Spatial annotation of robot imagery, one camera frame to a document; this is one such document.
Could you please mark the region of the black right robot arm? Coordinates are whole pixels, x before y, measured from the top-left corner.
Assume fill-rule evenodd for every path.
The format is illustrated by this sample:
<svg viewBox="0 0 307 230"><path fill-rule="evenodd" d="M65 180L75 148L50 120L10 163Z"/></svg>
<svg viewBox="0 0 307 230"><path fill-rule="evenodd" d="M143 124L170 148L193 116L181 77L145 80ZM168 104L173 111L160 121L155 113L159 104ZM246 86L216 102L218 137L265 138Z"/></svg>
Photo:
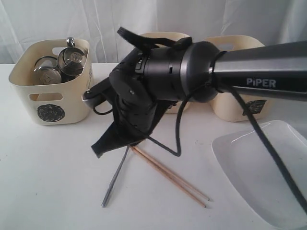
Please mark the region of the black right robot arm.
<svg viewBox="0 0 307 230"><path fill-rule="evenodd" d="M132 50L92 91L113 107L113 122L92 145L100 157L149 138L167 109L179 101L206 103L218 93L305 101L305 41L220 51L202 41L181 48Z"/></svg>

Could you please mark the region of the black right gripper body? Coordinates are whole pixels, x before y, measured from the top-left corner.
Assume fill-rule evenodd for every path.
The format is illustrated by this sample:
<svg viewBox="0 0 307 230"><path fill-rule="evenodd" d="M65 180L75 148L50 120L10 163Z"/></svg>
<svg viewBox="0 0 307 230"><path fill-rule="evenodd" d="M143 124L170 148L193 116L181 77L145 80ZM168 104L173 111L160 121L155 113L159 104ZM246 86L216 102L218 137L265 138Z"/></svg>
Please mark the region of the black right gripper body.
<svg viewBox="0 0 307 230"><path fill-rule="evenodd" d="M109 74L110 84L118 95L118 106L127 121L142 133L151 134L157 102L149 93L144 76L146 57L131 51Z"/></svg>

